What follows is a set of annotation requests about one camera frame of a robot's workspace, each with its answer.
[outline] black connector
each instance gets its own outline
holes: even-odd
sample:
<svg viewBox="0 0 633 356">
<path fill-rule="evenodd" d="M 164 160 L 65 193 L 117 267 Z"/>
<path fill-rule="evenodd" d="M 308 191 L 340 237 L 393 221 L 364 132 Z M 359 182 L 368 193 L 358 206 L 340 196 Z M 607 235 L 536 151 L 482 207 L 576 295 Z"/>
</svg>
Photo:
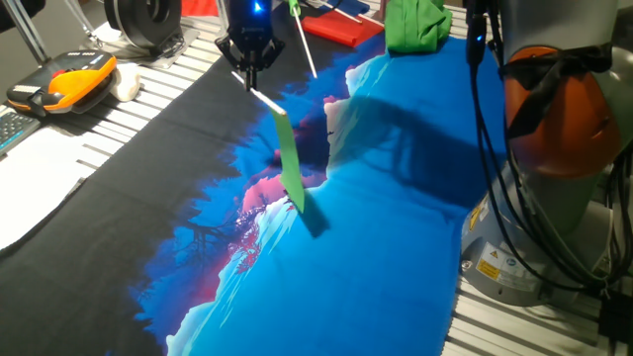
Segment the black connector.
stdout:
<svg viewBox="0 0 633 356">
<path fill-rule="evenodd" d="M 473 13 L 466 38 L 466 61 L 471 66 L 479 66 L 486 52 L 487 21 L 484 14 Z"/>
</svg>

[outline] white object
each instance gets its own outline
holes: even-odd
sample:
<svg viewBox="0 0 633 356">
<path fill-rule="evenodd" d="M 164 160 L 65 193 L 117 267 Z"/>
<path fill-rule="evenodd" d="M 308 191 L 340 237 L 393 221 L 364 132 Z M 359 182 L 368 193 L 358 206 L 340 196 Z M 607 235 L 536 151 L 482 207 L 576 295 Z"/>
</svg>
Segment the white object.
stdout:
<svg viewBox="0 0 633 356">
<path fill-rule="evenodd" d="M 380 22 L 380 21 L 376 21 L 376 20 L 374 20 L 374 19 L 370 18 L 369 16 L 365 16 L 365 15 L 363 15 L 363 14 L 358 14 L 358 17 L 363 18 L 363 19 L 365 19 L 365 20 L 367 20 L 367 21 L 369 21 L 369 22 L 373 22 L 374 24 L 376 24 L 376 25 L 378 25 L 378 26 L 385 27 L 385 24 L 383 24 L 383 23 L 382 23 L 382 22 Z"/>
<path fill-rule="evenodd" d="M 333 6 L 331 6 L 331 5 L 329 5 L 329 3 L 328 3 L 328 2 L 326 2 L 326 1 L 320 1 L 320 3 L 321 3 L 322 5 L 324 5 L 325 7 L 328 7 L 328 8 L 330 8 L 330 9 L 334 9 L 334 7 L 333 7 Z M 351 21 L 353 21 L 353 22 L 355 22 L 355 23 L 358 23 L 358 24 L 362 24 L 362 23 L 363 23 L 362 21 L 360 21 L 360 20 L 356 19 L 355 17 L 353 17 L 353 16 L 349 15 L 348 13 L 346 13 L 346 12 L 344 12 L 344 11 L 342 11 L 342 10 L 338 9 L 338 8 L 334 9 L 334 12 L 337 12 L 337 13 L 339 13 L 339 14 L 343 15 L 344 17 L 348 18 L 349 20 L 351 20 Z"/>
<path fill-rule="evenodd" d="M 242 79 L 242 77 L 239 76 L 239 74 L 235 73 L 235 72 L 231 72 L 231 74 L 237 79 L 239 80 L 239 82 L 243 85 L 244 84 L 244 79 Z M 284 109 L 282 109 L 279 105 L 277 105 L 274 101 L 270 100 L 269 97 L 265 96 L 264 94 L 262 94 L 261 92 L 255 90 L 255 89 L 250 89 L 250 92 L 253 93 L 254 96 L 257 97 L 257 99 L 261 100 L 264 104 L 268 105 L 268 107 L 274 111 L 277 112 L 277 114 L 279 115 L 286 115 L 286 111 Z"/>
<path fill-rule="evenodd" d="M 317 78 L 317 70 L 315 69 L 315 64 L 313 63 L 313 57 L 310 54 L 310 49 L 308 48 L 308 43 L 306 42 L 306 35 L 304 35 L 304 28 L 301 27 L 301 21 L 299 20 L 299 15 L 297 15 L 297 11 L 293 9 L 293 15 L 295 16 L 295 20 L 297 20 L 297 26 L 299 27 L 299 33 L 301 34 L 301 40 L 304 42 L 304 48 L 306 49 L 306 55 L 308 56 L 308 62 L 310 63 L 310 69 L 313 71 L 313 76 Z"/>
<path fill-rule="evenodd" d="M 118 64 L 115 69 L 115 85 L 110 93 L 122 102 L 128 102 L 136 97 L 140 89 L 140 73 L 136 64 Z"/>
<path fill-rule="evenodd" d="M 66 197 L 81 178 L 75 163 L 81 138 L 41 129 L 13 148 L 0 164 L 0 250 L 24 236 Z"/>
</svg>

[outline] slotted table surface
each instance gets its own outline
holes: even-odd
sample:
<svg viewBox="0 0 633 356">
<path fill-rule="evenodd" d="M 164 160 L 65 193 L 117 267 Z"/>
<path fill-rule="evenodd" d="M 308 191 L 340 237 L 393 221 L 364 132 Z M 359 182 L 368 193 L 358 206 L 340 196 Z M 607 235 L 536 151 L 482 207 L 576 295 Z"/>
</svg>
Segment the slotted table surface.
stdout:
<svg viewBox="0 0 633 356">
<path fill-rule="evenodd" d="M 365 2 L 371 8 L 368 16 L 380 7 L 378 0 Z M 465 9 L 447 8 L 454 15 L 451 36 L 464 39 Z M 62 128 L 81 132 L 83 145 L 76 162 L 83 178 L 104 164 L 221 57 L 214 44 L 220 30 L 218 18 L 188 17 L 182 19 L 182 25 L 199 31 L 198 38 L 170 68 L 140 67 L 141 89 L 134 100 L 121 103 L 109 97 L 80 120 L 62 118 Z M 462 279 L 442 355 L 626 355 L 625 345 L 618 343 L 609 351 L 609 340 L 598 335 L 599 309 L 600 301 L 585 296 L 565 310 L 507 306 L 489 299 Z"/>
</svg>

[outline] white rod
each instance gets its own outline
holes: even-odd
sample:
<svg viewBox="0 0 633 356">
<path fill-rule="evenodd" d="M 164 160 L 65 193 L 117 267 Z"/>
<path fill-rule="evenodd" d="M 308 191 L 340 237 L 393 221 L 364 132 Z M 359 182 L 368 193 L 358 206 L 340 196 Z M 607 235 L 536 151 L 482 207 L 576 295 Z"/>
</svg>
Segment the white rod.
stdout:
<svg viewBox="0 0 633 356">
<path fill-rule="evenodd" d="M 293 8 L 293 15 L 295 15 L 295 20 L 297 20 L 297 26 L 299 27 L 299 33 L 301 34 L 301 40 L 304 42 L 304 48 L 306 49 L 306 55 L 308 56 L 308 62 L 310 63 L 310 69 L 313 71 L 313 76 L 317 78 L 317 70 L 315 69 L 315 64 L 313 63 L 313 57 L 310 54 L 310 49 L 308 48 L 308 43 L 306 42 L 306 35 L 304 35 L 304 28 L 301 27 L 301 21 L 299 21 L 299 15 L 297 15 L 297 11 Z"/>
<path fill-rule="evenodd" d="M 334 9 L 334 7 L 333 7 L 333 6 L 331 6 L 331 5 L 329 5 L 329 3 L 328 3 L 328 2 L 326 2 L 326 1 L 321 1 L 320 3 L 321 3 L 321 4 L 323 4 L 324 6 L 326 6 L 326 7 L 330 8 L 330 9 Z M 356 22 L 356 23 L 359 23 L 359 24 L 362 24 L 362 23 L 363 23 L 362 21 L 360 21 L 360 20 L 356 19 L 355 17 L 353 17 L 353 16 L 349 15 L 348 13 L 346 13 L 346 12 L 344 12 L 344 11 L 342 11 L 342 10 L 339 10 L 338 8 L 334 9 L 334 11 L 335 11 L 335 12 L 337 12 L 337 13 L 339 13 L 339 14 L 341 14 L 341 15 L 343 15 L 344 17 L 348 18 L 349 20 L 351 20 L 351 21 L 353 21 L 353 22 Z"/>
<path fill-rule="evenodd" d="M 235 73 L 234 71 L 232 71 L 230 74 L 232 74 L 237 80 L 239 80 L 239 82 L 244 85 L 244 79 L 242 79 L 241 76 L 239 76 L 239 74 Z M 286 111 L 284 109 L 282 109 L 279 105 L 277 105 L 274 101 L 270 100 L 270 98 L 268 98 L 267 96 L 265 96 L 264 94 L 262 94 L 261 92 L 255 90 L 255 89 L 250 89 L 250 92 L 253 93 L 254 96 L 257 97 L 257 99 L 261 100 L 264 104 L 268 105 L 268 107 L 274 111 L 277 112 L 277 114 L 279 115 L 286 115 Z"/>
<path fill-rule="evenodd" d="M 382 23 L 382 22 L 380 22 L 380 21 L 376 21 L 376 20 L 374 20 L 374 19 L 370 18 L 369 16 L 365 16 L 365 15 L 363 15 L 363 14 L 358 14 L 358 16 L 359 16 L 359 17 L 361 17 L 361 18 L 363 18 L 363 19 L 365 19 L 365 20 L 367 20 L 367 21 L 373 22 L 374 24 L 376 24 L 376 25 L 378 25 L 378 26 L 385 27 L 385 24 L 383 24 L 383 23 Z"/>
</svg>

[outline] yellow sticker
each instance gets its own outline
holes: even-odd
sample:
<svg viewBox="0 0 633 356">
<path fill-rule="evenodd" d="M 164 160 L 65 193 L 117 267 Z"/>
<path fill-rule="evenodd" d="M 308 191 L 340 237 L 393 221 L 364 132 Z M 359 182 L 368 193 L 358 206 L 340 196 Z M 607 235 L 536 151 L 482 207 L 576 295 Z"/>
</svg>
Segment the yellow sticker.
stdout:
<svg viewBox="0 0 633 356">
<path fill-rule="evenodd" d="M 498 277 L 499 269 L 483 259 L 479 261 L 477 269 L 494 280 Z"/>
<path fill-rule="evenodd" d="M 481 206 L 477 206 L 476 208 L 473 209 L 473 212 L 471 213 L 471 221 L 470 221 L 468 230 L 472 231 L 473 228 L 475 228 L 475 224 L 477 223 L 477 218 L 479 217 L 479 214 L 481 212 L 482 212 Z"/>
</svg>

